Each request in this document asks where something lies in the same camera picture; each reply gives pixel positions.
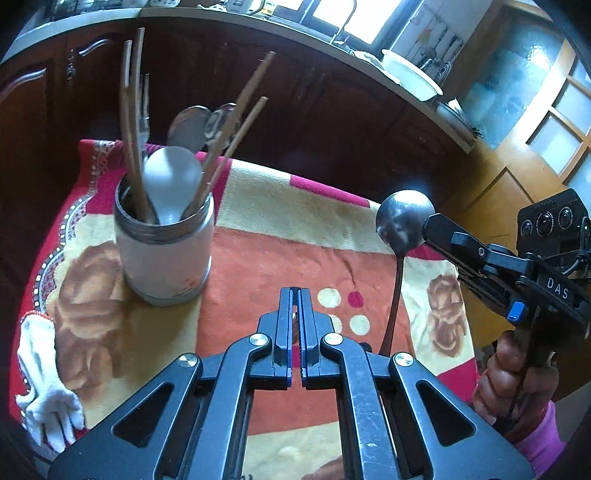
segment countertop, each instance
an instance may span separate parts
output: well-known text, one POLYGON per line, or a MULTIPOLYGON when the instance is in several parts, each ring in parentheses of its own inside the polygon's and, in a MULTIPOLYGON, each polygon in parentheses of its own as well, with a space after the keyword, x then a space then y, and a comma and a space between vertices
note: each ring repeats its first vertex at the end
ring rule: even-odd
POLYGON ((148 18, 148 17, 185 17, 198 18, 203 20, 212 20, 225 22, 228 24, 241 25, 243 27, 254 28, 256 30, 265 31, 270 34, 279 35, 289 40, 293 40, 307 47, 313 48, 319 52, 330 55, 336 60, 342 61, 353 67, 354 69, 369 76, 376 82, 381 83, 406 102, 410 103, 423 115, 430 118, 439 128, 441 128, 464 152, 469 153, 472 149, 466 142, 464 142, 458 134, 443 120, 435 111, 433 111, 426 103, 420 102, 416 97, 408 93, 400 85, 397 85, 384 75, 380 70, 370 65, 369 63, 360 60, 353 55, 345 53, 343 50, 329 45, 328 43, 312 37, 305 33, 299 32, 288 26, 274 23, 270 20, 255 18, 247 15, 236 15, 227 12, 213 11, 199 8, 123 8, 113 10, 101 10, 96 12, 88 12, 85 14, 76 15, 74 17, 65 18, 48 24, 41 25, 20 37, 8 49, 6 55, 0 63, 6 62, 11 57, 22 52, 26 48, 37 44, 46 38, 53 37, 77 28, 85 27, 87 25, 100 24, 103 22, 110 22, 116 20, 125 20, 128 18, 148 18))

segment screw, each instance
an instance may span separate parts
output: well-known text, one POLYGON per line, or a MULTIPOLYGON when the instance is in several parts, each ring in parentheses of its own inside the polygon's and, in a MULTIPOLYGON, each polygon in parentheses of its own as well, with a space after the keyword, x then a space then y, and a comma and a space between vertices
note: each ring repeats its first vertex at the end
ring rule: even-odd
POLYGON ((269 341, 269 337, 264 333, 254 333, 248 340, 254 346, 263 346, 267 344, 267 342, 269 341))
POLYGON ((343 343, 343 336, 338 333, 327 333, 324 336, 324 342, 328 343, 328 345, 340 345, 343 343))
POLYGON ((193 353, 184 353, 178 358, 177 363, 183 368, 193 368, 197 365, 197 355, 194 355, 193 353))
POLYGON ((394 361, 401 367, 410 367, 414 362, 414 358, 410 353, 401 352, 394 355, 394 361))

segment patterned tablecloth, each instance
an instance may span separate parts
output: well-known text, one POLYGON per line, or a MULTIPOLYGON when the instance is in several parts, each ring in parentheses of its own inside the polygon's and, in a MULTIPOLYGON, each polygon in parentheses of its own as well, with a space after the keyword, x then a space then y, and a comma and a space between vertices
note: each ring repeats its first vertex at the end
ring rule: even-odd
MULTIPOLYGON (((219 353, 255 331, 284 286, 309 287, 314 309, 329 314, 337 332, 379 349, 395 258, 375 233, 376 203, 233 160, 213 192, 204 293, 151 307, 125 284, 115 244, 121 145, 86 140, 79 151, 79 178, 38 254, 21 315, 36 310, 53 319, 60 377, 80 397, 88 427, 177 355, 219 353)), ((14 351, 18 342, 17 332, 14 351)), ((425 246, 405 259, 393 351, 411 352, 460 398, 470 397, 476 363, 456 270, 425 246)), ((20 419, 14 395, 25 387, 13 359, 10 408, 20 419)), ((246 480, 299 480, 338 455, 334 392, 305 391, 296 370, 290 390, 256 393, 246 480)))

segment person's hand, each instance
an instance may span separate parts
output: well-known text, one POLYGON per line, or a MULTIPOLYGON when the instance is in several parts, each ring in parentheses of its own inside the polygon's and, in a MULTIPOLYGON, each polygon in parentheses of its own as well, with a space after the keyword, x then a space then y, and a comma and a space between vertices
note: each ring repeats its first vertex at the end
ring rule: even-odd
MULTIPOLYGON (((494 424, 497 417, 508 416, 511 400, 519 387, 519 372, 524 364, 525 352, 519 347, 514 332, 503 333, 496 354, 486 364, 486 370, 472 395, 474 409, 489 424, 494 424)), ((528 369, 522 392, 530 394, 530 397, 521 407, 522 412, 515 406, 513 418, 521 418, 506 435, 507 440, 519 442, 540 425, 557 386, 558 370, 555 367, 528 369)))
POLYGON ((345 480, 343 457, 325 463, 314 473, 304 475, 301 480, 345 480))

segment metal rim of jar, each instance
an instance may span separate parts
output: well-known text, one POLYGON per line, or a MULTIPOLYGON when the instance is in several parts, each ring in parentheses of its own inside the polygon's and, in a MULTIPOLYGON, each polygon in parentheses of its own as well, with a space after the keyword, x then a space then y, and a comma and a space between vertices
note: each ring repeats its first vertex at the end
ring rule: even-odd
POLYGON ((193 215, 172 225, 152 225, 133 218, 122 202, 130 194, 127 175, 123 176, 115 189, 115 225, 128 236, 146 244, 170 244, 181 241, 203 228, 213 216, 213 198, 209 194, 203 206, 193 215))

